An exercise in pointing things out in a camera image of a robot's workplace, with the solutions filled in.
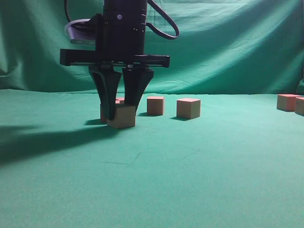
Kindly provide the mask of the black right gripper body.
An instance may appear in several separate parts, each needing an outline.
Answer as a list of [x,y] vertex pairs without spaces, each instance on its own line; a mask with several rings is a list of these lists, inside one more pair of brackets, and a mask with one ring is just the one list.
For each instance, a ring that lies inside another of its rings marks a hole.
[[61,65],[109,63],[169,67],[169,56],[144,53],[145,9],[105,9],[90,19],[95,24],[95,49],[61,49]]

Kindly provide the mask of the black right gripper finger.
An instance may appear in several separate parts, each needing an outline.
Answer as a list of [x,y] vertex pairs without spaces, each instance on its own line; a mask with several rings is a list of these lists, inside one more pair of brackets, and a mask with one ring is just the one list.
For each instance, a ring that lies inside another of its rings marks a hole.
[[146,68],[123,68],[124,103],[138,106],[141,97],[154,76],[154,71]]
[[101,65],[89,66],[89,73],[98,91],[104,116],[114,119],[116,111],[116,93],[122,73],[114,71],[113,66],[104,68]]

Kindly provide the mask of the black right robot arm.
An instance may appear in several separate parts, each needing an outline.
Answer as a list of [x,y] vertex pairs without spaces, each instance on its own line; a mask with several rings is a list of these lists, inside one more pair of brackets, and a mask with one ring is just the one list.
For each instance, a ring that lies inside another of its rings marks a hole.
[[152,0],[106,0],[103,12],[90,19],[69,21],[65,30],[74,44],[93,44],[93,50],[62,49],[63,66],[87,65],[95,83],[106,119],[114,119],[119,82],[124,81],[124,102],[137,107],[153,78],[152,67],[168,67],[169,56],[144,53],[145,29],[172,39],[147,22],[147,8],[153,7],[171,26],[174,21]]

